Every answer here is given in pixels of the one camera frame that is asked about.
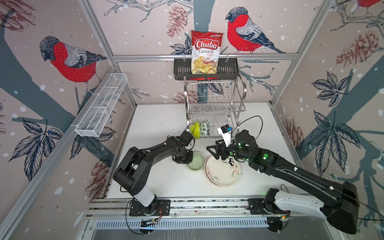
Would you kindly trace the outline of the pale green bowl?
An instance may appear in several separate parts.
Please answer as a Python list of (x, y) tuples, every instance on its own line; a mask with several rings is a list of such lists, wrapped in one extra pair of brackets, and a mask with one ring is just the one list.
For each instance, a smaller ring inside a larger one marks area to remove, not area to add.
[(199, 152), (193, 153), (193, 160), (187, 164), (189, 170), (197, 172), (203, 169), (206, 163), (206, 158)]

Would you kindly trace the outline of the white painted ceramic plate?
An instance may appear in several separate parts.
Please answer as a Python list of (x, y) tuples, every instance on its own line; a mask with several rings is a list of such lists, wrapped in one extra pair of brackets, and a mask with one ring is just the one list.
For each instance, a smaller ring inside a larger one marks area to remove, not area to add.
[(211, 180), (220, 187), (234, 185), (242, 175), (240, 163), (233, 158), (216, 160), (210, 156), (206, 160), (205, 168), (207, 168)]

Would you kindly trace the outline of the leaf pattern bowl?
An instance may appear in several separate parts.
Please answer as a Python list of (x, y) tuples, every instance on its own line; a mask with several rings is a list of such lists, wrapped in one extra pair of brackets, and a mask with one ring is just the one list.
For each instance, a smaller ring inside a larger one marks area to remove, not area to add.
[(209, 138), (210, 137), (210, 125), (208, 121), (203, 121), (200, 123), (200, 138)]

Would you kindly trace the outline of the lime green bowl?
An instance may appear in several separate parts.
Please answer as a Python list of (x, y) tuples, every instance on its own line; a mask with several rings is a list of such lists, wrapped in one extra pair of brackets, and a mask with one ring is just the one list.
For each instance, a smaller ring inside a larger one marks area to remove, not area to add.
[(190, 124), (190, 133), (194, 136), (195, 139), (200, 138), (200, 123), (194, 122)]

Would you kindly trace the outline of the pink plate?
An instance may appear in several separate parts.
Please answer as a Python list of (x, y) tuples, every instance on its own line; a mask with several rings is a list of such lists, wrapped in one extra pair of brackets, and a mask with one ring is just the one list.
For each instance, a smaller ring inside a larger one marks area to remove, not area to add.
[(217, 186), (217, 185), (211, 180), (210, 175), (208, 174), (208, 170), (207, 170), (207, 168), (205, 168), (205, 174), (206, 174), (206, 176), (207, 176), (209, 182), (210, 182), (211, 184), (213, 184), (214, 186)]

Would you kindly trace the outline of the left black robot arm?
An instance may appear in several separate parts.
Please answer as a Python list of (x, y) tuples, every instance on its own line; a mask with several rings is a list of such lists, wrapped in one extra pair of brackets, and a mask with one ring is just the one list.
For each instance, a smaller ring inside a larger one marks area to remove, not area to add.
[(157, 207), (157, 196), (147, 187), (153, 165), (172, 157), (177, 164), (189, 164), (193, 151), (187, 147), (195, 138), (187, 131), (180, 136), (170, 136), (158, 145), (146, 149), (132, 147), (113, 173), (113, 180), (126, 190), (146, 211), (152, 213)]

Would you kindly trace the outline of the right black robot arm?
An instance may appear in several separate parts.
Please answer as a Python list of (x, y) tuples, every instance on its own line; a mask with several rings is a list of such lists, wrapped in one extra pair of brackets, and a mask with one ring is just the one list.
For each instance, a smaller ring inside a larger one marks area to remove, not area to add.
[(235, 142), (226, 145), (223, 140), (208, 146), (207, 150), (218, 160), (232, 157), (245, 160), (256, 171), (287, 181), (318, 198), (325, 205), (321, 212), (327, 221), (346, 234), (356, 234), (359, 213), (358, 193), (355, 185), (329, 181), (296, 167), (278, 154), (259, 148), (256, 139), (243, 130)]

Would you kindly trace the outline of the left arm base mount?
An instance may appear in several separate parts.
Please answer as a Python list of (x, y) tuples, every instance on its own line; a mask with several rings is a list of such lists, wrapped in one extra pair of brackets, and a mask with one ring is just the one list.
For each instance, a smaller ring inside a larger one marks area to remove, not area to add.
[(170, 214), (171, 201), (154, 199), (148, 206), (144, 207), (137, 200), (132, 200), (128, 204), (130, 217), (160, 217), (168, 216)]

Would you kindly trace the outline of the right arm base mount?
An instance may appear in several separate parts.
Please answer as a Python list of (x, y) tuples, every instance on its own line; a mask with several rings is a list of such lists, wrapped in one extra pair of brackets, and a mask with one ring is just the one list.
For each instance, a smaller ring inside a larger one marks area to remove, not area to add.
[(275, 203), (264, 199), (248, 199), (248, 210), (251, 215), (289, 215), (290, 211), (279, 209)]

